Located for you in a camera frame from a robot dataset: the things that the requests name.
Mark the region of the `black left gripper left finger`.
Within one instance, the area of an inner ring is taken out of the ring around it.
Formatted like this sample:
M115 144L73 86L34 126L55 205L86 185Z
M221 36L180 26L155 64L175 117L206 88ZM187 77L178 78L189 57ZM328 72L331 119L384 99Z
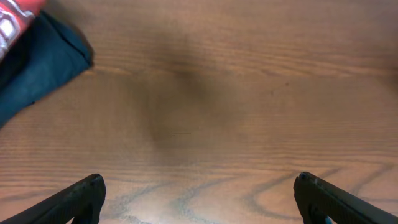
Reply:
M1 224L98 224L105 197L103 177L91 174Z

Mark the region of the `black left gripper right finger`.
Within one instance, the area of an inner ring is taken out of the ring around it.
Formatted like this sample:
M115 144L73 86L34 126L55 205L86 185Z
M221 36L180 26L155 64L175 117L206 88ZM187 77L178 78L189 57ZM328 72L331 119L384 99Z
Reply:
M385 224L397 217L309 173L294 182L294 198L306 224Z

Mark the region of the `red t-shirt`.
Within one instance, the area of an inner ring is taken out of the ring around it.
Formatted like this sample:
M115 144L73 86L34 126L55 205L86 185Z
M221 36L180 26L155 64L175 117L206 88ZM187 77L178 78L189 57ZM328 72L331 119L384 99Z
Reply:
M39 15L46 0L1 0L1 60Z

